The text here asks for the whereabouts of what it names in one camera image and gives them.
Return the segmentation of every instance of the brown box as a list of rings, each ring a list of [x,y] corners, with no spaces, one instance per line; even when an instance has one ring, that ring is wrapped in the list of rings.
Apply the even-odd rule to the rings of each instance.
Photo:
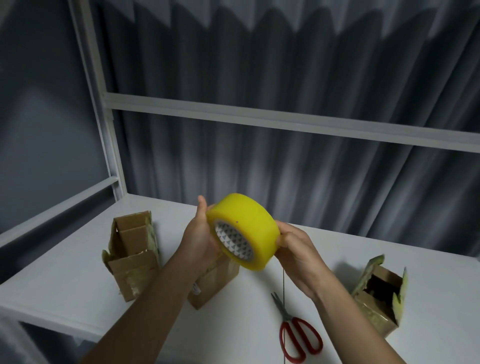
[[[240,265],[223,253],[193,284],[188,301],[199,309],[239,273]]]
[[[386,338],[400,325],[407,291],[407,269],[403,277],[381,266],[385,256],[370,259],[352,292],[353,299],[377,331]]]
[[[113,219],[108,250],[102,260],[117,281],[125,301],[138,297],[160,267],[150,211]]]

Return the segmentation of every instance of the yellow tape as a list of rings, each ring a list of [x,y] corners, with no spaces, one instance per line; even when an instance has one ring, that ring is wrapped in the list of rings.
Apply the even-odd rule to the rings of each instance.
[[[259,203],[247,196],[229,194],[207,212],[207,220],[212,235],[215,236],[225,254],[247,269],[265,268],[277,250],[275,241],[280,231],[275,220]],[[253,250],[251,260],[238,258],[223,245],[216,233],[219,222],[229,224],[243,235]]]

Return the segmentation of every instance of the scissors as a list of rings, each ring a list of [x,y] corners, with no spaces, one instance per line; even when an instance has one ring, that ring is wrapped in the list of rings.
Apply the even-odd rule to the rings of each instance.
[[[282,314],[282,317],[283,317],[282,325],[280,325],[280,346],[282,347],[282,351],[283,351],[283,354],[285,355],[285,357],[293,364],[303,363],[305,361],[305,359],[307,358],[307,354],[305,353],[305,351],[300,346],[299,342],[297,341],[297,338],[295,337],[295,335],[293,333],[293,330],[292,330],[290,324],[288,323],[289,321],[292,322],[293,326],[295,327],[297,332],[300,334],[300,337],[302,338],[305,346],[307,347],[308,352],[312,355],[319,354],[322,351],[322,349],[324,348],[324,342],[322,341],[322,338],[320,337],[320,334],[317,332],[317,330],[315,330],[313,328],[313,326],[310,325],[307,321],[302,320],[301,318],[298,318],[298,317],[293,317],[292,315],[290,315],[287,312],[287,310],[285,309],[285,306],[283,305],[279,296],[275,292],[272,293],[272,297],[273,297],[273,300],[275,302],[275,305],[277,306],[277,308],[279,309],[279,311],[280,311],[280,313]],[[312,344],[310,343],[310,341],[308,340],[308,337],[305,334],[305,331],[303,331],[303,329],[301,328],[300,323],[302,323],[306,327],[308,327],[308,329],[318,339],[318,344],[319,345],[318,345],[317,349],[315,349],[312,346]],[[287,332],[288,336],[290,337],[290,340],[292,340],[292,342],[293,342],[293,345],[295,345],[295,348],[299,352],[299,357],[294,358],[294,357],[291,357],[287,353],[287,350],[285,349],[285,343],[283,341],[284,331]]]

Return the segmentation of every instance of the white table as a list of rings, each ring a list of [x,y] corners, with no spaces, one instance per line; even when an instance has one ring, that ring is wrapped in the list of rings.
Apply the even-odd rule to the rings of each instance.
[[[160,251],[169,259],[195,207],[127,195],[0,285],[0,314],[82,339],[98,341],[129,307],[101,261],[112,219],[151,210]],[[367,261],[385,253],[385,266],[408,267],[401,327],[388,341],[410,363],[477,363],[480,358],[480,263],[452,255],[347,234],[305,229],[325,262],[348,286]],[[160,358],[195,363],[283,363],[281,317],[270,297],[312,323],[324,350],[309,362],[340,363],[312,303],[276,259],[262,272],[240,274],[200,311],[187,302]]]

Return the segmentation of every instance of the white and gray patterned core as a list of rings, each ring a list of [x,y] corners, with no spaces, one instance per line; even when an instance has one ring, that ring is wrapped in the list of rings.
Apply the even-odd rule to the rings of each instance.
[[[218,221],[215,231],[222,244],[232,254],[247,262],[253,259],[253,250],[247,239],[233,226],[223,221]]]

